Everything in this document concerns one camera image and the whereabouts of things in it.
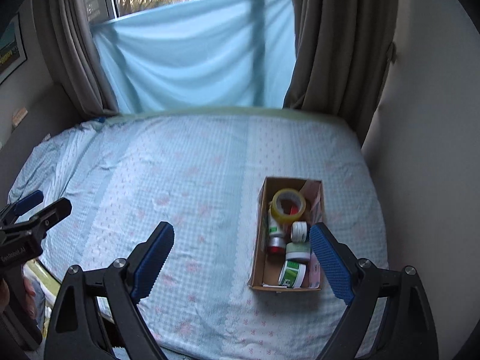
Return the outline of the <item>person hand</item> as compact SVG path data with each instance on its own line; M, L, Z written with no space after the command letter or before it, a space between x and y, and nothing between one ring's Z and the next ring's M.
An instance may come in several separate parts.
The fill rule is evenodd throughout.
M0 284L0 313L5 311L10 301L10 291L5 280L1 280Z

